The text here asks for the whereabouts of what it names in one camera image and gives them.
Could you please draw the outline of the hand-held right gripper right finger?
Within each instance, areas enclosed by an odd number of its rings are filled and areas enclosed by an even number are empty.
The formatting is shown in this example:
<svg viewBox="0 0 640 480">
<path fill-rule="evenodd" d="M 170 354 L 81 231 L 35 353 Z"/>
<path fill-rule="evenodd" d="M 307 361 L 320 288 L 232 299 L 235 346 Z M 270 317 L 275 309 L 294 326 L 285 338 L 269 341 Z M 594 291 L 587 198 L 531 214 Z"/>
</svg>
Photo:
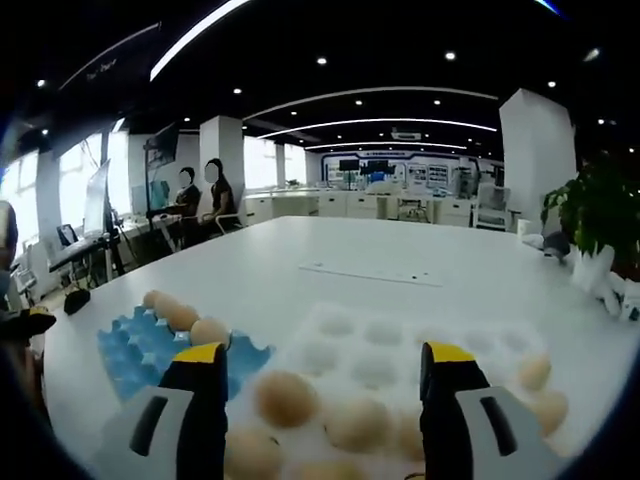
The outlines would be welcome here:
<svg viewBox="0 0 640 480">
<path fill-rule="evenodd" d="M 490 386 L 466 350 L 423 343 L 420 400 L 427 479 L 553 479 L 559 472 L 561 458 L 533 412 Z"/>
</svg>

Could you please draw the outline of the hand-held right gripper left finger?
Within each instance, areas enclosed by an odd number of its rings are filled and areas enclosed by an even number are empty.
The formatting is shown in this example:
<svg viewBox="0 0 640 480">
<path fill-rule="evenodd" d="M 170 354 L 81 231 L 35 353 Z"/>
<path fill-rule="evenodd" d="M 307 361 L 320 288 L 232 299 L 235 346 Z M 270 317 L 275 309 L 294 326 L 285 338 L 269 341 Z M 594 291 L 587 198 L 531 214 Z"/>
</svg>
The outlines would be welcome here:
<svg viewBox="0 0 640 480">
<path fill-rule="evenodd" d="M 95 477 L 223 478 L 227 400 L 226 346 L 180 352 L 157 386 L 143 388 L 106 423 Z"/>
</svg>

